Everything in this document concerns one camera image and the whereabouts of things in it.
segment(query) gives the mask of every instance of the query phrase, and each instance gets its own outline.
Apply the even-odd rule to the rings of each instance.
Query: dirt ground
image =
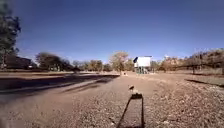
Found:
[[[223,78],[162,73],[27,76],[0,77],[1,128],[224,126]]]

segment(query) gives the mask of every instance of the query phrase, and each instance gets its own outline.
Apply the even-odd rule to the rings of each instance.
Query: tree line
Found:
[[[41,52],[36,55],[36,61],[42,70],[51,71],[133,71],[134,64],[128,53],[117,52],[109,58],[109,63],[103,63],[101,60],[78,61],[74,60],[72,64],[69,60],[63,59],[55,54]]]
[[[185,58],[167,57],[165,58],[159,69],[166,71],[175,71],[180,69],[195,70],[222,68],[224,75],[224,49],[212,49],[204,52],[197,52]]]

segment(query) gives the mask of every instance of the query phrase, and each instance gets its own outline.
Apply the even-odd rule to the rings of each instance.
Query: sky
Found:
[[[10,0],[19,55],[108,62],[117,51],[185,57],[224,47],[223,0]]]

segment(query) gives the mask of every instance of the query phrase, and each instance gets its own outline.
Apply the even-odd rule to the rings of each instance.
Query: building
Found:
[[[32,64],[31,59],[10,55],[6,57],[5,68],[28,69],[31,64]]]
[[[150,71],[152,56],[136,57],[134,62],[135,72],[139,74],[147,74]]]

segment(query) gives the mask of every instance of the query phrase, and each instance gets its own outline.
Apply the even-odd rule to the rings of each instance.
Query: billboard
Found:
[[[137,61],[135,62],[135,67],[150,67],[151,64],[151,57],[138,57]]]

